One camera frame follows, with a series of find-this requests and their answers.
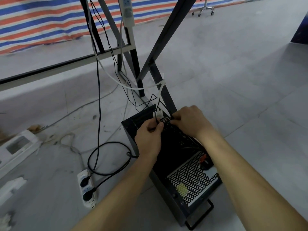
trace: hexagonal mesh grille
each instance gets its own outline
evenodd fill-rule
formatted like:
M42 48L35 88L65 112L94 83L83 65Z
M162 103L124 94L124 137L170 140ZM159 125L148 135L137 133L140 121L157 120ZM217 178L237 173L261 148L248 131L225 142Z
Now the hexagonal mesh grille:
M168 176L173 186L182 196L188 206L194 202L209 186L214 183L218 176L206 175L207 171L199 169L199 159L204 154L200 151L192 159Z

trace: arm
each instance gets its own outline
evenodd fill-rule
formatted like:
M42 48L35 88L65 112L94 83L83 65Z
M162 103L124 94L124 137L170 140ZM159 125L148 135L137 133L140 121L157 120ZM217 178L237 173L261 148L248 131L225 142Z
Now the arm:
M121 221L135 204L138 195L154 166L161 148L160 134L164 124L150 119L137 131L135 141L139 158L113 190L72 231L118 230Z
M308 230L308 222L239 155L196 106L171 123L197 138L210 155L246 230Z

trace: concrete floor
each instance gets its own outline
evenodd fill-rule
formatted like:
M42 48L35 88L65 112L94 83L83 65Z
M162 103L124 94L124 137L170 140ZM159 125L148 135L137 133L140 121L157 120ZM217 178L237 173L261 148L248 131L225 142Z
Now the concrete floor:
M218 8L212 17L210 12L200 18L188 15L156 61L176 107L199 106L226 140L306 219L308 47L289 42L307 6L308 0L265 0ZM140 65L166 20L134 28ZM47 65L49 58L53 62L71 59L75 54L66 54L79 52L77 44L82 48L87 39L39 46L0 60L6 65L6 75L12 75L21 68L26 71ZM38 52L40 58L45 54L46 60L30 65L27 60ZM112 73L111 60L104 64ZM100 76L102 95L106 95L116 85L102 72ZM153 83L149 75L144 83ZM157 92L156 88L149 89L147 97ZM0 127L7 133L31 124L51 124L96 99L95 65L1 92L0 97L0 112L6 113L1 114ZM126 103L119 87L102 99L102 142L110 139L129 144L123 129L118 129L124 114L127 118L136 113L131 104L126 108ZM96 102L46 130L47 143L38 155L31 155L0 180L0 186L20 175L28 180L0 209L0 216L14 211L12 230L68 230L88 213L76 179L82 163L68 148L53 143L74 132L74 146L80 151L95 147L97 119L92 117L97 114ZM113 171L127 160L124 149L114 148L107 146L101 151L98 171ZM82 155L83 163L88 155ZM99 199L123 173L100 187ZM211 200L215 208L196 230L244 230L223 185ZM124 219L124 230L187 230L178 226L150 180Z

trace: right hand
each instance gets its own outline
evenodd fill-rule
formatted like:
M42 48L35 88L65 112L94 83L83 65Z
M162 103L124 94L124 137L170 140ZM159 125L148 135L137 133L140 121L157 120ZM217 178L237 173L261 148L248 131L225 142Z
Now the right hand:
M214 127L203 115L202 111L195 105L183 107L172 114L174 120L171 124L177 126L184 134L198 140L207 132L214 131Z

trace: white cable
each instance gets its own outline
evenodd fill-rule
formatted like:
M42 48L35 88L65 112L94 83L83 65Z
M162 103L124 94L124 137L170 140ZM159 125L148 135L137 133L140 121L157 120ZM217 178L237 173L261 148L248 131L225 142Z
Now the white cable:
M90 19L91 19L91 12L90 12L89 5L87 5L87 9L88 9L88 19L90 20ZM91 35L93 36L92 25L91 25L90 23L89 23L89 29L90 29ZM93 44L93 41L92 41L92 40L91 40L91 43L92 43L92 48L93 48L93 52L94 52L94 54L95 54L95 57L96 57L96 59L98 60L98 63L99 63L100 66L102 67L103 71L104 71L113 81L115 81L117 84L121 85L122 87L125 87L125 88L130 89L130 90L144 90L144 89L149 89L149 88L152 88L152 87L155 87L155 86L157 86L157 85L160 85L160 84L165 83L165 81L162 80L162 81L160 81L159 83L156 83L156 84L154 84L154 85L152 85L152 86L143 87L143 88L132 88L132 87L123 85L122 83L118 82L115 78L113 78L113 77L104 69L102 63L100 62L100 59L99 59L98 56L97 56L97 53L95 52L95 48L94 48L94 44Z

